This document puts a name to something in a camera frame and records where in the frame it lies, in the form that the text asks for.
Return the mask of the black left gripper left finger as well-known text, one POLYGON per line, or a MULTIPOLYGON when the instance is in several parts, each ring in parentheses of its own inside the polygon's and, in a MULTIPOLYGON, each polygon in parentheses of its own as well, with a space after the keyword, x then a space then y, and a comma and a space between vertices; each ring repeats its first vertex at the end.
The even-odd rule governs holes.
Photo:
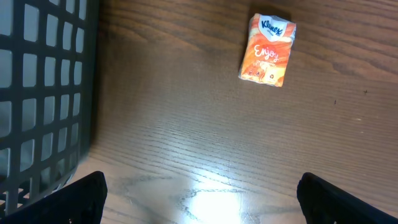
POLYGON ((1 220, 3 224, 100 224, 108 189, 104 174, 93 172, 1 220))

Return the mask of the orange Kleenex tissue pack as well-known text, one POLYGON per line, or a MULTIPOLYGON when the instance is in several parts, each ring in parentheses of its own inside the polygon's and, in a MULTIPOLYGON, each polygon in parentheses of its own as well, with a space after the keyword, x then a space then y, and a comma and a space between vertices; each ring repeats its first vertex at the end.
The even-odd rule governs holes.
POLYGON ((250 20, 248 44, 239 78, 281 87, 295 40, 296 24, 256 13, 250 20))

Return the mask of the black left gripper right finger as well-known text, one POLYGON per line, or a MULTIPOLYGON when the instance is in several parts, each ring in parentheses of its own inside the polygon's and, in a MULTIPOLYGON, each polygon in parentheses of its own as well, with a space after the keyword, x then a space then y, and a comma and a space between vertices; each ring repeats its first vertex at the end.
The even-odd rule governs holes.
POLYGON ((397 224, 397 218, 310 172, 298 183, 297 199, 307 223, 397 224))

